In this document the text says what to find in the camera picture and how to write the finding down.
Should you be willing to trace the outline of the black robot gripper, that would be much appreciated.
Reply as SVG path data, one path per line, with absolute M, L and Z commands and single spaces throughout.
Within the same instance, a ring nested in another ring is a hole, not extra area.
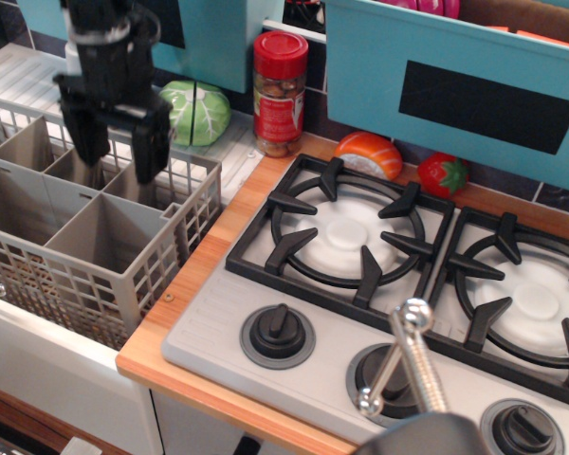
M 134 128 L 137 182 L 150 184 L 167 166 L 171 148 L 170 105 L 152 88 L 152 47 L 160 36 L 151 27 L 74 27 L 69 41 L 80 70 L 59 74 L 65 127 L 85 165 L 96 166 L 110 151 L 107 127 Z

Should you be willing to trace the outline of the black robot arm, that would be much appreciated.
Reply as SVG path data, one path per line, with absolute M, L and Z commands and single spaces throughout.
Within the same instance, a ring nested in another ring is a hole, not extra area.
M 110 150 L 109 128 L 127 131 L 137 181 L 167 166 L 172 105 L 153 89 L 157 16 L 135 1 L 65 1 L 81 74 L 58 74 L 65 127 L 81 160 L 95 166 Z

